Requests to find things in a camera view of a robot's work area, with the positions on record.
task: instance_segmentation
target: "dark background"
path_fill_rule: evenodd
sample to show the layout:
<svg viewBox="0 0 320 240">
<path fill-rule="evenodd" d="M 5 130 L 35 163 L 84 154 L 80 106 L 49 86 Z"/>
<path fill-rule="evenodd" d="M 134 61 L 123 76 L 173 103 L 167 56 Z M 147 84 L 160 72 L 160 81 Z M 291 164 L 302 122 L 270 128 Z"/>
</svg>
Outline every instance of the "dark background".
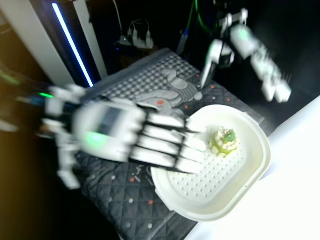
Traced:
<svg viewBox="0 0 320 240">
<path fill-rule="evenodd" d="M 32 0 L 32 2 L 38 6 L 37 12 L 46 16 L 45 12 L 41 13 L 42 6 L 50 4 L 51 1 L 45 3 L 42 0 Z M 155 45 L 176 51 L 181 32 L 187 26 L 191 0 L 116 0 L 116 2 L 124 34 L 131 21 L 147 19 Z M 278 66 L 291 74 L 292 95 L 288 103 L 267 102 L 262 95 L 260 81 L 250 65 L 242 61 L 236 61 L 231 68 L 217 71 L 214 80 L 267 118 L 276 128 L 320 94 L 319 3 L 315 0 L 216 0 L 219 6 L 224 6 L 225 2 L 228 5 L 226 10 L 217 9 L 213 5 L 213 0 L 199 0 L 200 13 L 205 23 L 214 26 L 219 16 L 229 12 L 237 13 L 241 8 L 247 8 L 249 27 L 274 53 L 274 61 Z M 66 21 L 74 26 L 70 31 L 75 34 L 79 48 L 88 55 L 86 60 L 92 62 L 92 56 L 84 43 L 84 36 L 79 31 L 79 22 L 74 18 L 72 3 L 64 0 L 60 4 L 63 5 L 62 10 L 70 13 Z M 122 69 L 117 62 L 119 53 L 114 46 L 121 35 L 114 3 L 112 0 L 90 0 L 87 1 L 87 5 L 108 73 L 114 74 Z M 43 24 L 46 28 L 56 28 L 50 18 L 48 16 Z M 1 28 L 5 31 L 10 26 Z M 60 42 L 63 42 L 61 32 L 57 30 L 52 33 L 54 34 L 56 36 L 51 37 L 56 46 L 59 46 Z M 214 37 L 215 34 L 208 34 L 201 29 L 194 13 L 183 57 L 201 70 L 209 44 Z M 0 34 L 0 43 L 0 60 L 8 68 L 37 82 L 50 82 L 14 30 Z M 73 72 L 72 76 L 77 78 L 78 73 L 75 73 L 77 66 L 72 63 L 72 54 L 63 47 L 60 47 L 59 51 L 62 56 L 68 56 L 65 61 L 71 64 L 69 70 Z M 53 216 L 54 220 L 52 239 L 62 239 L 64 236 L 71 239 L 117 239 L 111 224 L 79 191 L 70 192 L 64 189 L 56 179 L 52 166 L 56 161 L 55 147 L 52 146 L 52 142 L 45 141 L 41 144 L 44 144 L 44 147 L 37 145 L 41 146 L 41 151 L 37 151 L 36 156 L 40 163 L 48 162 L 42 168 L 46 176 L 43 181 L 47 186 L 43 191 L 46 191 L 44 195 L 51 199 L 50 216 Z"/>
</svg>

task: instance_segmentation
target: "small cake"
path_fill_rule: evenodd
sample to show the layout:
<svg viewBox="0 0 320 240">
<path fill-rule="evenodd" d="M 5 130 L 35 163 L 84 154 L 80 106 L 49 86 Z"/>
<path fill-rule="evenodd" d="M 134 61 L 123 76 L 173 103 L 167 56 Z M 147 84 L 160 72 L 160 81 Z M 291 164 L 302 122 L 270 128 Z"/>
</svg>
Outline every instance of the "small cake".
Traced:
<svg viewBox="0 0 320 240">
<path fill-rule="evenodd" d="M 219 127 L 210 141 L 210 149 L 218 157 L 225 158 L 238 147 L 236 133 L 233 129 Z"/>
</svg>

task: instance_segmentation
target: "white plastic tray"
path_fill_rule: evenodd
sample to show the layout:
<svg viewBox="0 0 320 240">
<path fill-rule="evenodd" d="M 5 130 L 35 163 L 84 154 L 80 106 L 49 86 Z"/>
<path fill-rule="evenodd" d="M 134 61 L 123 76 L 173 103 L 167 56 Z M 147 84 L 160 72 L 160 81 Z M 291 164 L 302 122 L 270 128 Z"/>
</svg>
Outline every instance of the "white plastic tray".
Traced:
<svg viewBox="0 0 320 240">
<path fill-rule="evenodd" d="M 190 117 L 191 124 L 206 127 L 196 138 L 205 141 L 200 174 L 151 168 L 155 192 L 171 210 L 183 217 L 206 222 L 218 220 L 238 204 L 247 191 L 268 170 L 271 149 L 268 138 L 246 113 L 224 105 L 210 105 Z M 239 146 L 226 158 L 211 152 L 209 141 L 218 127 L 234 129 Z"/>
</svg>

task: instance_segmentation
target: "robotic arm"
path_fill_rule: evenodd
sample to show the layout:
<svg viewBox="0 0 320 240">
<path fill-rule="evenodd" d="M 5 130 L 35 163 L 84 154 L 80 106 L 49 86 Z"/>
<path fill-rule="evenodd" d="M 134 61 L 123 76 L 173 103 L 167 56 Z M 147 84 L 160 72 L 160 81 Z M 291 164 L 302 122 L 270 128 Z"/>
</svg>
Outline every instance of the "robotic arm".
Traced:
<svg viewBox="0 0 320 240">
<path fill-rule="evenodd" d="M 252 31 L 246 26 L 248 11 L 243 9 L 241 13 L 231 15 L 220 20 L 222 27 L 221 37 L 223 38 L 228 31 L 228 42 L 242 57 L 250 58 L 250 64 L 257 77 L 262 81 L 262 93 L 267 101 L 271 102 L 274 98 L 278 103 L 285 103 L 291 95 L 291 88 L 284 75 L 269 57 L 267 48 L 259 41 Z M 201 76 L 201 87 L 203 88 L 212 73 L 218 66 L 221 57 L 228 57 L 228 63 L 232 64 L 234 53 L 230 47 L 221 40 L 215 39 L 208 51 L 205 67 Z"/>
<path fill-rule="evenodd" d="M 69 189 L 80 187 L 73 168 L 79 150 L 101 159 L 133 162 L 183 173 L 199 173 L 206 150 L 204 142 L 191 137 L 202 129 L 188 121 L 157 114 L 154 106 L 126 99 L 80 105 L 84 88 L 50 89 L 54 98 L 46 103 L 43 122 L 55 133 L 58 147 L 58 176 Z M 72 115 L 71 132 L 60 117 L 65 103 L 78 105 Z"/>
</svg>

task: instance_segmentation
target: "gray quilted fabric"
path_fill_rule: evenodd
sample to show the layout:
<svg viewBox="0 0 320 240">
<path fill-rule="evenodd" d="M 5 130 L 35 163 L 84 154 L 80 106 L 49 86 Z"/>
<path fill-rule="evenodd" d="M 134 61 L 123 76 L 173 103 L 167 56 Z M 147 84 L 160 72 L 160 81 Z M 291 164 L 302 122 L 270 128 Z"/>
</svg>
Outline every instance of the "gray quilted fabric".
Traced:
<svg viewBox="0 0 320 240">
<path fill-rule="evenodd" d="M 212 104 L 248 113 L 263 128 L 263 117 L 221 85 L 211 82 L 199 90 L 200 72 L 168 49 L 146 57 L 95 85 L 84 102 L 107 96 L 154 104 L 168 115 L 191 116 Z M 171 212 L 155 193 L 150 168 L 114 163 L 79 152 L 85 174 L 82 191 L 111 221 L 125 240 L 181 240 L 196 225 Z"/>
</svg>

